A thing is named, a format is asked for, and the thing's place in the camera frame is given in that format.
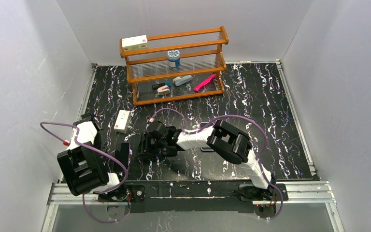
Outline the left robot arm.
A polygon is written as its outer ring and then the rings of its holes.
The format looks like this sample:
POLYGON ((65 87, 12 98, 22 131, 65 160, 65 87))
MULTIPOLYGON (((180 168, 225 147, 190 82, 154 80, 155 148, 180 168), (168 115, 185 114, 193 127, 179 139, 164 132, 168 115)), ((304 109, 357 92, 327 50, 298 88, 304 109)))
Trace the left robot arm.
POLYGON ((66 150, 57 155, 71 194, 107 194, 121 187, 128 179, 128 167, 118 158, 101 151, 100 127, 95 118, 82 116, 73 123, 72 129, 66 150), (124 173, 123 179, 119 179, 117 171, 109 171, 102 158, 115 162, 124 173))

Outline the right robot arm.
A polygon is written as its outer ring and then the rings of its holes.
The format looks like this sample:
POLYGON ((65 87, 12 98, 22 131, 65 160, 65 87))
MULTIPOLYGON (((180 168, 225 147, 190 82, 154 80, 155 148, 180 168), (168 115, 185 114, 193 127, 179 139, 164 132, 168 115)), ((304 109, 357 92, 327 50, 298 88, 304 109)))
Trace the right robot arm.
POLYGON ((225 161, 239 165, 254 187, 270 189, 274 186, 272 174, 256 156, 248 134, 224 120, 192 131, 182 131, 154 121, 141 134, 136 153, 140 159, 162 159, 175 157, 180 151, 203 147, 210 147, 225 161))

